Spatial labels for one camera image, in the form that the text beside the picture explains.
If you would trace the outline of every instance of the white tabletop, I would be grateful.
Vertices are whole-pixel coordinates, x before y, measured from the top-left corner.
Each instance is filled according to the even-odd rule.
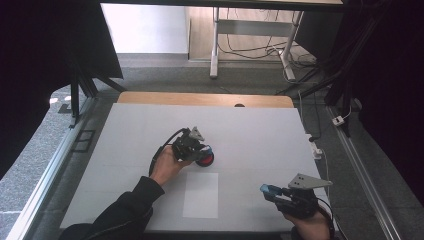
[[[259,191],[297,173],[320,177],[297,109],[114,104],[61,224],[91,223],[147,175],[174,132],[197,126],[215,162],[192,164],[164,186],[147,231],[289,231]],[[326,200],[323,189],[317,196]]]

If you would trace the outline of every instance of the wall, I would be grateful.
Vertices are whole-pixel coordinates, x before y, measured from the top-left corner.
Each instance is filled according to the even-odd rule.
[[[117,53],[188,53],[186,7],[102,4]]]

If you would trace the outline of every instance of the black sleeve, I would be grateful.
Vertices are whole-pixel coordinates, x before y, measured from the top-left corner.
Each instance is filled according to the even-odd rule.
[[[154,180],[141,177],[132,192],[122,194],[97,217],[83,239],[142,239],[152,203],[164,193]]]

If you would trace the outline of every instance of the human hand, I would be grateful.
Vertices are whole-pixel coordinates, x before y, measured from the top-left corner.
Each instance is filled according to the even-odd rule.
[[[163,186],[168,180],[176,176],[183,167],[188,166],[191,163],[192,161],[178,162],[177,159],[175,159],[172,147],[167,145],[156,160],[155,167],[153,168],[150,178],[155,180],[159,185]]]
[[[314,216],[307,219],[298,219],[289,214],[283,214],[284,217],[292,222],[305,240],[328,240],[330,239],[330,230],[327,219],[317,211]]]

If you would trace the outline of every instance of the wooden edge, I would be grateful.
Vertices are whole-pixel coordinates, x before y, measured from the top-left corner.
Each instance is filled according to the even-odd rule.
[[[123,92],[118,98],[118,103],[228,107],[243,104],[245,107],[294,107],[293,101],[287,96],[209,93]]]

